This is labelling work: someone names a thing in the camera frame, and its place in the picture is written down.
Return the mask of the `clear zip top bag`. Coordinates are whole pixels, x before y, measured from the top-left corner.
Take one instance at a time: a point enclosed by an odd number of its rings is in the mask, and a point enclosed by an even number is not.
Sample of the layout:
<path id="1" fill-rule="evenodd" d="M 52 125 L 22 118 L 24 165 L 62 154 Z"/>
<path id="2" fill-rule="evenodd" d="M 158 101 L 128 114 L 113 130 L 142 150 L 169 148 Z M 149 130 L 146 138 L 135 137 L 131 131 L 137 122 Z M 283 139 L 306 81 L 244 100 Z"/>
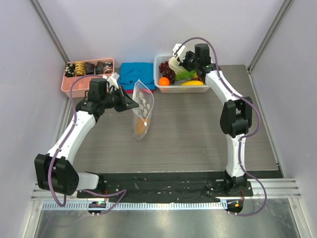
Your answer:
<path id="1" fill-rule="evenodd" d="M 154 107 L 154 102 L 155 102 L 153 93 L 140 92 L 139 89 L 141 89 L 141 88 L 149 89 L 139 79 L 134 85 L 134 92 L 132 94 L 132 99 L 139 104 L 138 108 L 132 109 L 132 112 L 133 112 L 133 137 L 136 140 L 141 140 L 146 135 L 146 133 L 150 127 L 152 112 L 153 112 L 153 107 Z M 134 132 L 137 119 L 142 119 L 143 121 L 145 121 L 147 123 L 147 130 L 141 136 L 136 136 L 136 134 Z"/>

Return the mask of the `orange ginger root toy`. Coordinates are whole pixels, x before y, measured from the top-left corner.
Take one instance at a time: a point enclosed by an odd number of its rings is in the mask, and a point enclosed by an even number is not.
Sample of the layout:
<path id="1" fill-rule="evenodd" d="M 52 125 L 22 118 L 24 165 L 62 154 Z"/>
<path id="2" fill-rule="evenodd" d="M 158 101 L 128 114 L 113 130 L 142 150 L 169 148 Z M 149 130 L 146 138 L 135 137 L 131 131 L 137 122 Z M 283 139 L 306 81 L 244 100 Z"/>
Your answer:
<path id="1" fill-rule="evenodd" d="M 147 123 L 142 119 L 137 119 L 136 126 L 135 126 L 135 134 L 136 136 L 143 135 L 147 130 Z"/>

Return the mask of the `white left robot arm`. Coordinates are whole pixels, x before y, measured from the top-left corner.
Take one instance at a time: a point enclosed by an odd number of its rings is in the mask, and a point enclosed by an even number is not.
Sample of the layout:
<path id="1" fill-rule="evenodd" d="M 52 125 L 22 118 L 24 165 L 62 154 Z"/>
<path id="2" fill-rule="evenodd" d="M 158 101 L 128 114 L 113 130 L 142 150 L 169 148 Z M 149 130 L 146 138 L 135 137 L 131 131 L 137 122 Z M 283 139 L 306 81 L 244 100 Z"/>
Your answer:
<path id="1" fill-rule="evenodd" d="M 137 108 L 124 89 L 118 85 L 119 75 L 95 75 L 85 92 L 84 99 L 72 105 L 73 118 L 57 143 L 46 154 L 38 154 L 34 160 L 38 187 L 63 195 L 88 190 L 95 198 L 102 197 L 106 186 L 94 173 L 78 173 L 73 167 L 75 155 L 88 132 L 107 109 L 117 112 Z"/>

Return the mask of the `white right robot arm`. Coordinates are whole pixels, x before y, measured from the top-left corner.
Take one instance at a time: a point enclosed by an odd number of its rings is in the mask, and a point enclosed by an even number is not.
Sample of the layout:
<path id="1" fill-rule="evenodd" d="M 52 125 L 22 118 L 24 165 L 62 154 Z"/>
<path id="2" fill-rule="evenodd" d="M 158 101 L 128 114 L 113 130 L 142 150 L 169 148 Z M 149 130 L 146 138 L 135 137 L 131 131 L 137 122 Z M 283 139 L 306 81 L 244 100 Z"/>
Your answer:
<path id="1" fill-rule="evenodd" d="M 185 46 L 175 47 L 173 55 L 181 67 L 196 71 L 222 103 L 220 128 L 226 135 L 228 149 L 223 190 L 234 196 L 247 186 L 245 142 L 252 125 L 252 99 L 239 94 L 225 79 L 219 66 L 211 62 L 208 44 L 196 44 L 194 52 Z"/>

